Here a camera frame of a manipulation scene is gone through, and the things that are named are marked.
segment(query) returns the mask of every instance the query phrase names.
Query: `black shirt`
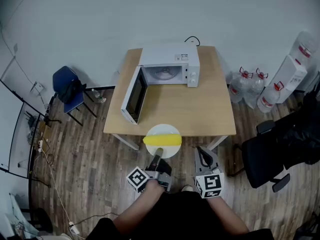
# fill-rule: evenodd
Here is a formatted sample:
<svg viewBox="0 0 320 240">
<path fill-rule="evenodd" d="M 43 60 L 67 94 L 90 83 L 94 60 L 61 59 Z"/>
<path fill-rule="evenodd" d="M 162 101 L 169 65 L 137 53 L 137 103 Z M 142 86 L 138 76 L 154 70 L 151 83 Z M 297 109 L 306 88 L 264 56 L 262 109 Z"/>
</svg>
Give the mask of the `black shirt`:
<svg viewBox="0 0 320 240">
<path fill-rule="evenodd" d="M 121 235 L 112 220 L 102 218 L 87 240 L 235 239 L 273 240 L 270 229 L 231 236 L 196 192 L 164 193 L 130 236 Z"/>
</svg>

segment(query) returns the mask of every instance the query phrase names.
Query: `microwave window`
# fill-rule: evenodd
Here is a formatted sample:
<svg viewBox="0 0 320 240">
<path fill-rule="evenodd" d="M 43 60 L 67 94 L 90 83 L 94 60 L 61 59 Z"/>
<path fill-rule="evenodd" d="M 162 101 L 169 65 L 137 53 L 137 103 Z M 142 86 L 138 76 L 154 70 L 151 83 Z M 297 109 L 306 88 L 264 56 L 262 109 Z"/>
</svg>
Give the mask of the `microwave window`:
<svg viewBox="0 0 320 240">
<path fill-rule="evenodd" d="M 139 119 L 147 87 L 146 79 L 143 75 L 142 69 L 140 69 L 126 108 L 136 122 L 138 122 Z"/>
</svg>

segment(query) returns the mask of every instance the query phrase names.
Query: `person's arm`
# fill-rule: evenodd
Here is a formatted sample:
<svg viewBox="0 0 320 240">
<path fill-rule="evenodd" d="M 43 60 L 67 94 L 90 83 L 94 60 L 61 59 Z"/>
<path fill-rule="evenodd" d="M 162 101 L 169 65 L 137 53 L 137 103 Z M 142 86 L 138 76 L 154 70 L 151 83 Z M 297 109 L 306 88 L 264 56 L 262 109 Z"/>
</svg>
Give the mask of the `person's arm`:
<svg viewBox="0 0 320 240">
<path fill-rule="evenodd" d="M 165 189 L 158 184 L 157 180 L 148 180 L 145 190 L 137 200 L 113 221 L 120 234 L 130 235 L 155 206 L 164 191 Z"/>
<path fill-rule="evenodd" d="M 207 199 L 211 209 L 221 221 L 224 230 L 230 235 L 242 235 L 249 232 L 246 224 L 236 213 L 227 205 L 220 197 L 212 197 Z"/>
</svg>

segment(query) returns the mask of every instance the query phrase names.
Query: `wooden table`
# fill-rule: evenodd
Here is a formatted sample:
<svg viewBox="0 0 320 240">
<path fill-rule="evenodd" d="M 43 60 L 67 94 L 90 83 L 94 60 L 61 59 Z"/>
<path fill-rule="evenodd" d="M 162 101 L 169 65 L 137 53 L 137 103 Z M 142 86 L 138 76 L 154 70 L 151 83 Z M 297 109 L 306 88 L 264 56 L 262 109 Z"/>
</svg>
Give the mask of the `wooden table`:
<svg viewBox="0 0 320 240">
<path fill-rule="evenodd" d="M 139 63 L 142 49 L 129 50 L 114 89 L 103 132 L 113 134 L 135 150 L 139 146 L 126 135 L 145 136 L 158 124 L 169 124 L 182 136 L 216 136 L 212 150 L 227 136 L 236 134 L 234 114 L 223 71 L 213 46 L 197 48 L 200 60 L 198 87 L 186 84 L 149 85 L 138 125 L 128 122 L 121 105 Z"/>
</svg>

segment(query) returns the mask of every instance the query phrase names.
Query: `person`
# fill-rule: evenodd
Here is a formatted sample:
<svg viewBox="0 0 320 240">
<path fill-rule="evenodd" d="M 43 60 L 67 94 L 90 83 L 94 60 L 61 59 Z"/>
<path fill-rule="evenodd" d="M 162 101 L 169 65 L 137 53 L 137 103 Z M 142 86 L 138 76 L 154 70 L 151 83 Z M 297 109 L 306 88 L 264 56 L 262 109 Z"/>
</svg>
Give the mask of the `person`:
<svg viewBox="0 0 320 240">
<path fill-rule="evenodd" d="M 221 197 L 202 199 L 186 186 L 168 194 L 155 179 L 114 221 L 102 218 L 87 240 L 237 239 L 273 240 L 270 229 L 249 232 Z"/>
</svg>

